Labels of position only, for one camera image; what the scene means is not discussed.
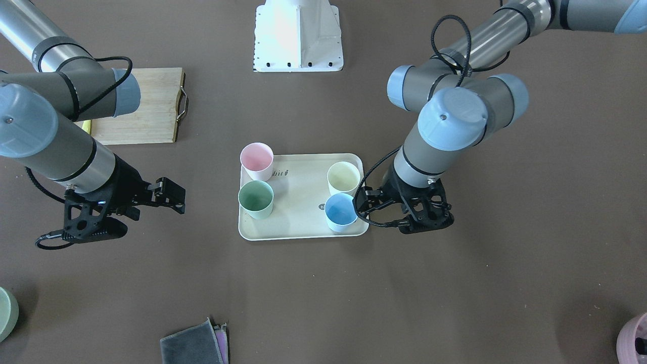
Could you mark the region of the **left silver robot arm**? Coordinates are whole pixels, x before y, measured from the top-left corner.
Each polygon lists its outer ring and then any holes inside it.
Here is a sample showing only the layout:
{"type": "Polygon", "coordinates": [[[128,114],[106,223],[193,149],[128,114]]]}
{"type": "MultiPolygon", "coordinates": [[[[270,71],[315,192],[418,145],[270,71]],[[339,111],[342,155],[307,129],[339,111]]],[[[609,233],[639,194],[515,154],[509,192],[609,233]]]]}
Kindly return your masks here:
{"type": "Polygon", "coordinates": [[[613,34],[645,32],[645,1],[508,1],[475,30],[454,19],[465,36],[447,48],[430,43],[433,55],[421,66],[402,65],[390,75],[387,95],[403,110],[418,113],[382,185],[361,180],[354,214],[404,234],[441,230],[454,217],[441,181],[460,154],[512,125],[528,108],[526,85],[511,74],[474,80],[472,74],[498,67],[510,50],[549,29],[613,34]]]}

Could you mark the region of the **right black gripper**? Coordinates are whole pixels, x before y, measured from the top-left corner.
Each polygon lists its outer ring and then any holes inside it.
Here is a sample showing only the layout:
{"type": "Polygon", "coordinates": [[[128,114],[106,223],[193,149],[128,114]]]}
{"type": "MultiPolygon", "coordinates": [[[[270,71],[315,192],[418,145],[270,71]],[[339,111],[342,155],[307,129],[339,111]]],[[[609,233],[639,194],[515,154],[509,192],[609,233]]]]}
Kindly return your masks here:
{"type": "Polygon", "coordinates": [[[91,154],[74,173],[62,179],[65,186],[62,240],[82,244],[121,238],[127,226],[114,216],[139,221],[138,206],[168,207],[186,211],[186,190],[168,177],[154,184],[115,154],[91,154]]]}

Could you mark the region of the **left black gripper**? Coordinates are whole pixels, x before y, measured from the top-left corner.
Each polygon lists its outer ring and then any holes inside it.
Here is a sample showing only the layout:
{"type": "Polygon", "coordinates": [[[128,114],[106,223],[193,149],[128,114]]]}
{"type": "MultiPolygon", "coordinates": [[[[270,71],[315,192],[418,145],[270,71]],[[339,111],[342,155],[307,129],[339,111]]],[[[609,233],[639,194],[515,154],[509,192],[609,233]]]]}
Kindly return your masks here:
{"type": "Polygon", "coordinates": [[[423,188],[412,187],[397,175],[394,167],[390,167],[381,187],[359,187],[354,194],[358,217],[367,217],[391,205],[399,205],[404,217],[389,225],[403,234],[443,230],[454,222],[441,180],[423,188]]]}

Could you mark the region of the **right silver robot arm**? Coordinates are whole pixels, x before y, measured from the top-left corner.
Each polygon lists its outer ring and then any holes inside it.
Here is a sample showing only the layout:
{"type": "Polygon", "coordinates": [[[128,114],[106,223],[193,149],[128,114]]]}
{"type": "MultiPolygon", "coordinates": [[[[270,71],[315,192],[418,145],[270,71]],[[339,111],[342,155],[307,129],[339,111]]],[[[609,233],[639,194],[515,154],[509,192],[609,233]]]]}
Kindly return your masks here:
{"type": "Polygon", "coordinates": [[[35,73],[2,72],[2,156],[63,204],[63,226],[35,240],[43,250],[122,238],[138,206],[183,214],[186,191],[167,177],[154,183],[76,122],[135,112],[141,88],[127,56],[96,58],[31,1],[1,2],[2,35],[35,73]]]}

